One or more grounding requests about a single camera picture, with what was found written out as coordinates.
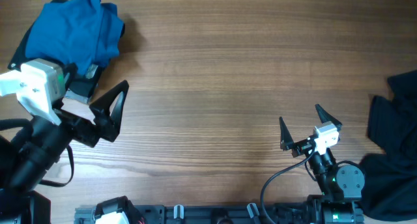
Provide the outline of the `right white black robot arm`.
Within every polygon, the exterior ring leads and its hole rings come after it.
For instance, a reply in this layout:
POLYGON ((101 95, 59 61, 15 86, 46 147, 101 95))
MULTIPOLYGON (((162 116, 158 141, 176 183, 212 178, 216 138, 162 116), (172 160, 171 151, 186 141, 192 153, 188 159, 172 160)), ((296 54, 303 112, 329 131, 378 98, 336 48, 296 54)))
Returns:
POLYGON ((295 142, 282 118, 280 147, 290 150, 294 158, 305 156, 305 167, 318 184, 320 195, 309 195, 302 203, 276 204, 278 223, 363 223, 364 215, 358 202, 362 198, 365 175, 352 161, 337 162, 330 148, 339 142, 342 123, 315 106, 320 125, 311 136, 295 142))

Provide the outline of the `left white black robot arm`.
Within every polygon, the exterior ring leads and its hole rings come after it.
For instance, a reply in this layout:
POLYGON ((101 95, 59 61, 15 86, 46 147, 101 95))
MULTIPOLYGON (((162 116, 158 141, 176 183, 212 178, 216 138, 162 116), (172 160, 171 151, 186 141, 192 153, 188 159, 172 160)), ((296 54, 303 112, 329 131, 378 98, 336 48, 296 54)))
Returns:
POLYGON ((49 223, 51 202, 34 191, 37 185, 60 188, 62 182, 44 179, 64 151, 70 165, 74 156, 70 142, 75 140, 95 147, 100 139, 113 142, 120 134, 122 112, 129 84, 126 80, 89 105, 93 120, 62 109, 58 100, 52 105, 61 123, 56 125, 42 117, 5 119, 1 129, 17 128, 15 137, 1 139, 1 222, 49 223))

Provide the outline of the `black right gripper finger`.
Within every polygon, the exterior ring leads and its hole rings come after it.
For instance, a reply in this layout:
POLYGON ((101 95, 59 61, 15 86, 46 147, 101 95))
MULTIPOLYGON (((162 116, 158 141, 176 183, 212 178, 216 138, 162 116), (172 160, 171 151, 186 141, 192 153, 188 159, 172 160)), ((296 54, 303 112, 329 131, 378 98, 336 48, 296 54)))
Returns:
POLYGON ((342 123, 338 119, 329 114, 319 104, 315 104, 315 109, 322 123, 331 122, 337 128, 337 131, 341 131, 342 123))
POLYGON ((294 145, 293 138, 291 137, 291 134, 288 130, 288 127, 286 126, 283 117, 279 118, 280 123, 280 148, 282 150, 291 150, 294 145))

